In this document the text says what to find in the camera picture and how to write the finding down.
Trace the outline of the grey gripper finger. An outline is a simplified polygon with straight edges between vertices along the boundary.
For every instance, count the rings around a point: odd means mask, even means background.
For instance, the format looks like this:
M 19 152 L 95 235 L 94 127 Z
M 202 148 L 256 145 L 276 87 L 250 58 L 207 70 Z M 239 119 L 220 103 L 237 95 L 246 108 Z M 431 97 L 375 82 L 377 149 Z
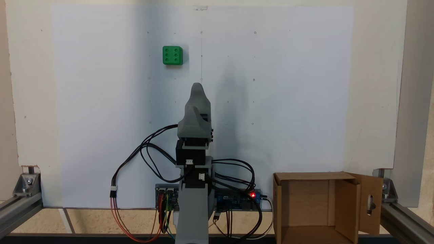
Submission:
M 185 119 L 202 119 L 199 109 L 194 105 L 185 106 Z
M 195 82 L 192 85 L 191 105 L 197 107 L 200 114 L 211 115 L 211 102 L 207 98 L 201 83 Z

